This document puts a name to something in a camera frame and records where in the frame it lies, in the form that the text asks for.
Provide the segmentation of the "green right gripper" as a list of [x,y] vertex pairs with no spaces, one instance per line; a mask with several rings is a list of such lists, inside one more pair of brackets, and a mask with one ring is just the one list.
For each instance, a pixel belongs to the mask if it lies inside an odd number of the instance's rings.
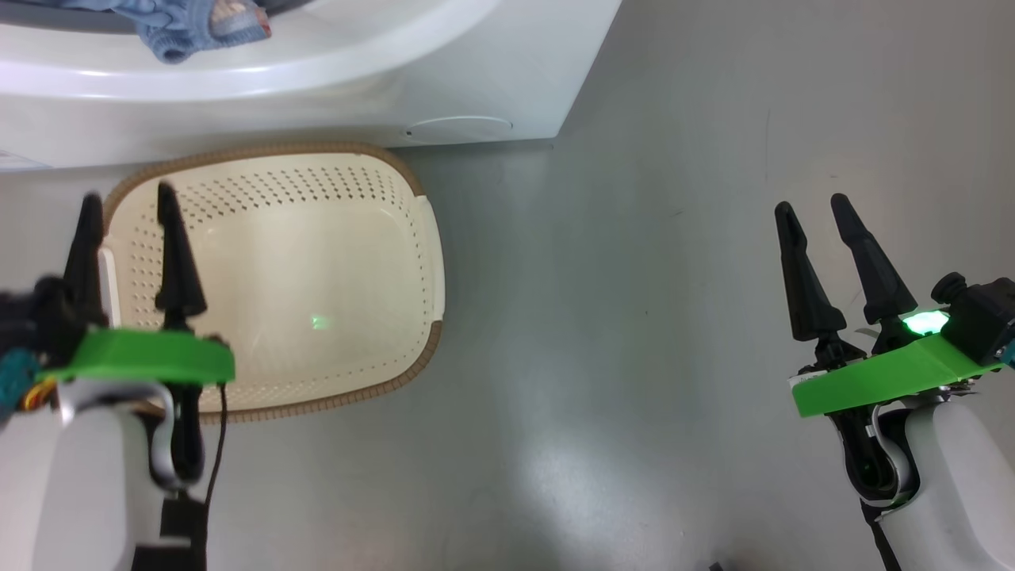
[[[844,193],[830,199],[841,241],[851,251],[865,296],[867,323],[896,319],[917,308],[902,276],[873,236]],[[807,253],[807,236],[793,206],[775,208],[791,336],[797,341],[836,339],[845,316],[828,300]],[[913,495],[917,469],[906,456],[903,411],[882,420],[882,408],[906,402],[910,411],[951,395],[969,392],[986,373],[1004,362],[985,366],[958,351],[940,332],[944,311],[916,313],[903,319],[918,339],[890,353],[853,361],[833,371],[800,373],[791,379],[791,397],[801,418],[826,416],[840,434],[848,479],[865,504],[901,504]]]

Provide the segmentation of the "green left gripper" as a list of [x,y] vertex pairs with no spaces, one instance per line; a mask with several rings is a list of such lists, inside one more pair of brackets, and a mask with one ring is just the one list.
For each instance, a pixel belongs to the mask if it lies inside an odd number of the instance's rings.
[[[157,223],[163,229],[163,270],[155,307],[164,314],[206,312],[187,224],[170,183],[157,185]],[[88,193],[81,202],[63,279],[75,315],[98,328],[108,326],[98,264],[104,235],[101,196]],[[127,328],[90,330],[68,364],[36,374],[40,383],[55,383],[65,425],[99,406],[158,404],[163,418],[150,436],[148,451],[159,485],[200,480],[205,466],[201,394],[207,386],[221,388],[235,379],[232,350],[219,339],[202,339],[185,330]]]

